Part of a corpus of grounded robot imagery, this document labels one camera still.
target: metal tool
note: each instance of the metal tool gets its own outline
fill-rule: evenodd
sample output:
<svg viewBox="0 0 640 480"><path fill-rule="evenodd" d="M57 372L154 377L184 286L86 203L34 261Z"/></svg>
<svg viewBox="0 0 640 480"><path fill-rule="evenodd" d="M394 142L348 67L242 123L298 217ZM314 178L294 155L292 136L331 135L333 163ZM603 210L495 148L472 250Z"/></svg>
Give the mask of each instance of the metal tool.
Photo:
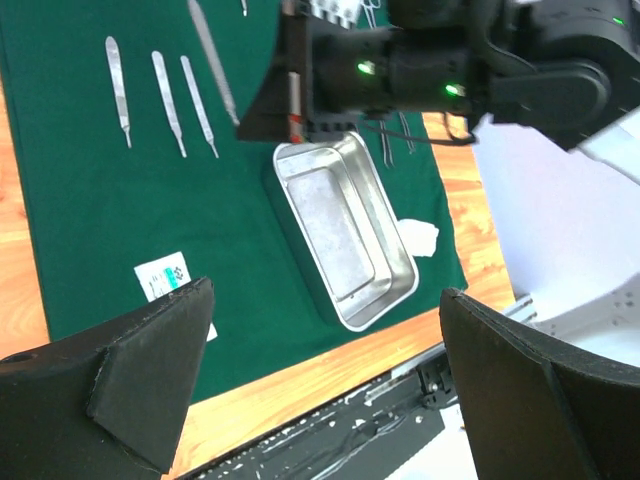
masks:
<svg viewBox="0 0 640 480"><path fill-rule="evenodd" d="M380 120L380 129L384 130L384 128L384 120ZM389 137L385 133L382 133L380 135L380 140L382 142L382 161L384 162L384 166L387 168L393 167L393 150L391 150L391 142L389 141Z"/></svg>
<svg viewBox="0 0 640 480"><path fill-rule="evenodd" d="M189 92L191 93L193 106L196 109L196 115L198 115L198 121L200 122L200 126L202 127L202 133L204 134L204 138L207 141L207 143L211 145L211 149L213 150L213 154L216 156L216 158L220 158L220 156L218 155L218 150L216 150L213 130L211 129L211 125L209 124L209 119L207 118L207 112L204 109L204 104L202 103L202 98L200 97L200 91L198 90L196 77L193 75L191 62L189 61L189 58L184 55L180 57L180 62L182 62L182 69L184 70L184 76L187 79L187 85L189 86Z"/></svg>
<svg viewBox="0 0 640 480"><path fill-rule="evenodd" d="M238 120L238 115L236 114L236 104L233 100L231 88L229 87L229 82L227 82L227 77L224 74L224 69L222 68L222 63L220 62L220 57L218 56L215 43L213 43L213 37L209 31L207 19L196 0L189 0L189 12L191 13L191 19L193 20L193 24L196 27L198 36L200 37L204 53L209 61L209 67L211 67L211 72L213 73L213 77L218 85L218 90L222 96L222 102L224 103L225 110L229 114L233 124L238 126L240 125L240 120Z"/></svg>
<svg viewBox="0 0 640 480"><path fill-rule="evenodd" d="M411 136L411 128L409 128L409 122L407 121L407 117L404 113L398 112L398 117L400 117L400 124L402 125L402 131L405 136ZM407 139L407 147L409 148L409 153L412 154L416 151L416 144L413 140Z"/></svg>
<svg viewBox="0 0 640 480"><path fill-rule="evenodd" d="M362 0L361 1L362 9L364 10L364 14L367 17L367 23L369 24L369 28L378 28L378 23L376 22L376 10L381 6L381 0ZM386 130L387 124L384 120L380 120L380 129ZM382 159L385 167L392 167L393 164L393 152L391 151L391 142L389 141L389 136L381 132L380 133L380 141L382 142Z"/></svg>
<svg viewBox="0 0 640 480"><path fill-rule="evenodd" d="M369 28L378 28L375 11L380 8L381 0L362 0L361 5L364 10L364 14L367 17Z"/></svg>
<svg viewBox="0 0 640 480"><path fill-rule="evenodd" d="M105 41L105 49L107 50L107 61L109 62L109 71L111 72L111 83L113 83L113 93L116 97L116 108L120 117L120 127L124 131L127 138L127 146L131 148L131 124L129 123L129 108L127 107L127 96L124 91L124 78L122 75L122 61L120 59L120 50L118 44L113 37L107 37Z"/></svg>
<svg viewBox="0 0 640 480"><path fill-rule="evenodd" d="M167 76L167 68L164 65L164 57L160 52L153 52L151 54L151 58L153 60L153 68L156 70L156 77L158 77L160 95L162 95L164 110L167 112L169 126L171 127L173 134L176 136L178 146L180 147L180 153L184 158L187 158L187 151L184 149L184 144L182 143L182 129L180 128L178 114L176 113L176 107L173 103L173 95L171 94L171 85L169 84L169 77Z"/></svg>

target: tray rim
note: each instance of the tray rim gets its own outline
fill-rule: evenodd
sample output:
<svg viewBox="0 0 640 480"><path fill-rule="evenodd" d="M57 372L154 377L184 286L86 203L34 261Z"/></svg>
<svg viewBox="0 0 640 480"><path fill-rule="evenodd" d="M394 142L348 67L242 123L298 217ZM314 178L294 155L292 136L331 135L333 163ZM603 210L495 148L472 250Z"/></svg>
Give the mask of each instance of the tray rim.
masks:
<svg viewBox="0 0 640 480"><path fill-rule="evenodd" d="M344 142L344 141L348 140L348 137L352 137L353 140L355 140L359 144L359 146L362 149L364 149L364 151L367 153L368 163L370 164L371 171L372 171L372 174L373 174L373 177L374 177L378 192L380 194L380 197L382 198L383 204L386 207L387 212L389 212L389 215L391 216L391 223L393 224L393 232L395 234L395 237L400 242L400 245L402 245L402 251L404 252L406 257L409 259L409 265L411 267L411 270L414 273L413 284L411 285L411 287L405 293L403 293L399 298L397 298L396 300L394 300L393 302L391 302L390 304L385 306L385 308L383 308L378 313L376 313L376 315L374 317L372 317L371 320L369 320L368 322L364 323L363 325L361 325L359 327L354 327L352 325L349 325L345 321L344 317L340 313L340 309L338 308L338 303L336 302L335 296L331 295L331 294L328 295L329 299L331 300L331 304L333 305L333 309L335 310L335 312L337 314L337 317L338 317L338 320L340 321L340 323L347 330L350 330L350 331L355 332L355 333L359 333L359 332L363 332L363 331L367 330L369 327L371 327L371 325L373 325L382 316L387 314L390 310L392 310L394 307L396 307L398 304L402 303L404 300L406 300L408 297L410 297L411 295L413 295L416 292L416 290L418 289L418 286L420 284L420 270L418 269L418 266L416 264L415 258L413 257L413 255L411 255L409 253L409 251L407 250L406 245L404 244L404 241L402 240L402 236L400 235L400 232L399 232L399 229L398 229L398 217L396 216L395 211L393 210L393 207L391 205L391 202L389 201L389 197L387 196L387 192L386 192L386 190L384 188L382 180L380 179L380 175L378 173L378 169L376 168L375 163L373 162L373 157L371 156L371 153L369 152L369 148L367 147L367 144L364 141L364 139L358 133L356 133L356 132L346 132L344 134L343 138L341 140L339 140L338 142L308 144L308 145L314 145L315 148L309 148L309 150L307 150L306 152L302 152L302 153L300 153L298 155L304 155L305 153L308 153L308 152L310 152L312 150L320 149L320 148L327 148L327 149L330 149L330 150L337 151L337 149L335 148L335 145L337 143ZM295 147L295 146L298 146L298 145L299 144L293 144L293 143L281 143L281 144L279 144L276 147L276 149L274 150L274 152L273 152L272 167L273 167L273 171L274 171L274 173L275 173L275 175L276 175L276 177L278 179L278 182L280 183L280 186L282 187L282 191L284 193L284 196L287 199L287 204L288 204L289 208L291 209L291 212L292 212L294 218L296 219L296 223L298 224L298 228L300 229L300 232L301 232L302 236L305 239L307 248L309 249L309 253L311 254L311 257L313 258L313 261L314 261L314 263L315 263L315 265L316 265L316 267L318 269L318 274L322 278L322 282L323 282L325 288L327 289L327 291L329 291L330 288L329 288L329 285L327 283L326 274L322 270L322 268L320 268L320 262L318 260L318 255L315 252L315 250L310 247L311 244L310 244L310 241L309 241L308 233L303 228L302 222L300 220L300 215L298 214L297 209L294 208L294 205L292 204L291 195L289 194L289 191L286 188L286 181L280 175L280 172L278 171L278 169L276 167L276 163L280 159L280 155L281 155L282 151L287 149L287 148Z"/></svg>

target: green led light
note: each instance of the green led light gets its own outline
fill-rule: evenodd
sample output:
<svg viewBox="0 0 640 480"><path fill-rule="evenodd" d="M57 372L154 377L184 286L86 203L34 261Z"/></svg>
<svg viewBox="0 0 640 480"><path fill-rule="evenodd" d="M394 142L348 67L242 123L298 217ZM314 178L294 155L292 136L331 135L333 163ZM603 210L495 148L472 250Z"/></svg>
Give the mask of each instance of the green led light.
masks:
<svg viewBox="0 0 640 480"><path fill-rule="evenodd" d="M456 87L455 85L447 85L444 88L447 91L447 93L449 95L451 95L452 97L453 96L457 97L458 95L460 95L460 89L458 87Z"/></svg>
<svg viewBox="0 0 640 480"><path fill-rule="evenodd" d="M373 75L376 73L376 66L373 62L361 62L358 64L358 70L362 73L366 73L367 75Z"/></svg>

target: white paper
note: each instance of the white paper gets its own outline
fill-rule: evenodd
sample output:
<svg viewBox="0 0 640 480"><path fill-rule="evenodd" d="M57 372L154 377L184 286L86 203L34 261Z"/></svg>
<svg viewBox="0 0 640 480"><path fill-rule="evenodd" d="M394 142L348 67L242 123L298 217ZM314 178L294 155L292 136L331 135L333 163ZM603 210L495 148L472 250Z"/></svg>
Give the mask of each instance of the white paper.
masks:
<svg viewBox="0 0 640 480"><path fill-rule="evenodd" d="M134 268L147 300L152 302L191 281L187 262L182 252L143 263ZM218 336L213 323L209 327L207 342Z"/></svg>
<svg viewBox="0 0 640 480"><path fill-rule="evenodd" d="M436 253L440 230L435 225L404 218L398 222L398 233L410 255L433 257Z"/></svg>

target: green cloth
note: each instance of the green cloth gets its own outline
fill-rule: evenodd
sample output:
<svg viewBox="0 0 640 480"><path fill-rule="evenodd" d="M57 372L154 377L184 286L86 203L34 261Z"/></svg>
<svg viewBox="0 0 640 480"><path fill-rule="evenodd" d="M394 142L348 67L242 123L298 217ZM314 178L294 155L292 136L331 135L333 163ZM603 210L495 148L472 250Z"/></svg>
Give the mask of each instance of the green cloth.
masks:
<svg viewBox="0 0 640 480"><path fill-rule="evenodd" d="M229 83L244 112L270 62L278 3L203 1ZM134 274L181 251L192 278L213 280L214 323L194 401L227 391L361 335L324 323L261 184L274 144L240 143L224 111L186 0L0 2L2 78L49 331L57 340L146 302ZM120 46L131 117L127 149L104 41ZM188 158L169 130L151 62L164 54ZM205 143L180 65L191 59L221 158ZM425 136L421 116L411 130ZM401 131L396 118L387 124ZM381 319L388 327L435 307L444 287L466 286L429 145L408 154L364 135L398 218L440 229L420 286Z"/></svg>

